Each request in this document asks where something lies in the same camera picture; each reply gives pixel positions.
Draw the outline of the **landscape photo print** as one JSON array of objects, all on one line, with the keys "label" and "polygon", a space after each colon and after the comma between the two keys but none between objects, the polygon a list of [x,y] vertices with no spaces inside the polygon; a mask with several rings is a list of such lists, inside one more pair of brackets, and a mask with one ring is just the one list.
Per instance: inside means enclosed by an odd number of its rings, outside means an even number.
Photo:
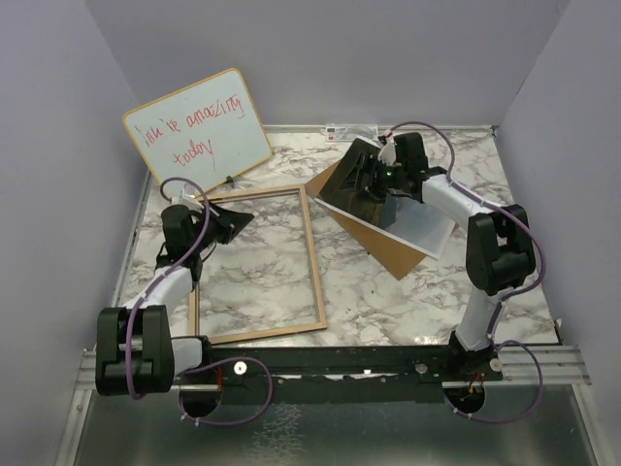
[{"label": "landscape photo print", "polygon": [[404,197],[388,196],[383,203],[375,203],[355,195],[317,195],[315,201],[434,259],[441,258],[456,226],[440,210]]}]

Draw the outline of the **wooden picture frame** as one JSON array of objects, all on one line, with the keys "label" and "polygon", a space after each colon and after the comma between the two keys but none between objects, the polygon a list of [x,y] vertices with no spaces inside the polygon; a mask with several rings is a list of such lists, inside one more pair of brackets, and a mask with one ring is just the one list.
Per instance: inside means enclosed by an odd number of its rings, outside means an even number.
[{"label": "wooden picture frame", "polygon": [[189,334],[224,345],[325,330],[305,187],[236,190],[209,199],[254,218],[205,263],[188,296]]}]

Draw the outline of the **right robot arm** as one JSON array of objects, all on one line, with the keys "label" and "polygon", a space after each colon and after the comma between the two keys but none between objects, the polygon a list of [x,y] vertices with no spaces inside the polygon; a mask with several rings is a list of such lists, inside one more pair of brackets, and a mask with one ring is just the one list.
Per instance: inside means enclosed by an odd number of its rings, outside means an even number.
[{"label": "right robot arm", "polygon": [[431,165],[418,132],[356,138],[314,196],[323,207],[402,246],[438,258],[454,227],[466,234],[472,284],[451,336],[447,372],[466,380],[492,347],[503,300],[536,269],[528,216],[519,205],[478,198],[441,166]]}]

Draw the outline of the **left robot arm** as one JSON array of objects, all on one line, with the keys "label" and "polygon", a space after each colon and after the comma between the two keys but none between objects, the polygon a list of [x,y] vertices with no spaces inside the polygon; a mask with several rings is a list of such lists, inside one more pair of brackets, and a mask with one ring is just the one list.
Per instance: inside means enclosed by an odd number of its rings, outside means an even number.
[{"label": "left robot arm", "polygon": [[216,205],[183,204],[161,213],[164,243],[153,278],[120,307],[106,308],[97,319],[95,385],[105,396],[167,392],[181,373],[194,383],[213,374],[205,337],[171,336],[169,313],[200,282],[202,252],[231,243],[255,215]]}]

